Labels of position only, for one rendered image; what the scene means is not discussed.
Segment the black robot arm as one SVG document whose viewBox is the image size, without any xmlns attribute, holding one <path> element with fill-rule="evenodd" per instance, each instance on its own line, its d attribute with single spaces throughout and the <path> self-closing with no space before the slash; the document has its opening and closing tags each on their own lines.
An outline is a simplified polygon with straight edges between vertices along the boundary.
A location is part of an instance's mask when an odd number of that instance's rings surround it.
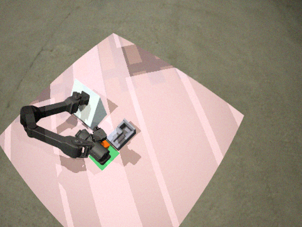
<svg viewBox="0 0 302 227">
<path fill-rule="evenodd" d="M 21 107 L 20 122 L 23 125 L 28 137 L 35 138 L 46 144 L 59 148 L 64 154 L 76 159 L 88 158 L 91 155 L 97 162 L 103 162 L 109 155 L 110 151 L 100 144 L 107 139 L 107 133 L 97 125 L 93 132 L 88 134 L 79 130 L 75 136 L 62 136 L 52 131 L 44 129 L 36 123 L 47 116 L 69 112 L 70 114 L 78 111 L 79 105 L 88 105 L 90 95 L 84 91 L 73 91 L 72 96 L 63 102 L 53 103 L 42 107 L 28 105 Z M 96 142 L 95 142 L 96 141 Z M 82 149 L 84 147 L 84 152 Z"/>
</svg>

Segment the orange l-shaped part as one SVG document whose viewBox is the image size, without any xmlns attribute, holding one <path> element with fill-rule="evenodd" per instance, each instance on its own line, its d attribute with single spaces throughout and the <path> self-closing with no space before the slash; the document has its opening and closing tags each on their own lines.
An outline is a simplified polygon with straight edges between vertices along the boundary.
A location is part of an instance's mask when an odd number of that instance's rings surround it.
<svg viewBox="0 0 302 227">
<path fill-rule="evenodd" d="M 105 146 L 106 148 L 109 148 L 110 144 L 107 141 L 103 141 L 100 144 L 102 144 L 103 146 Z"/>
</svg>

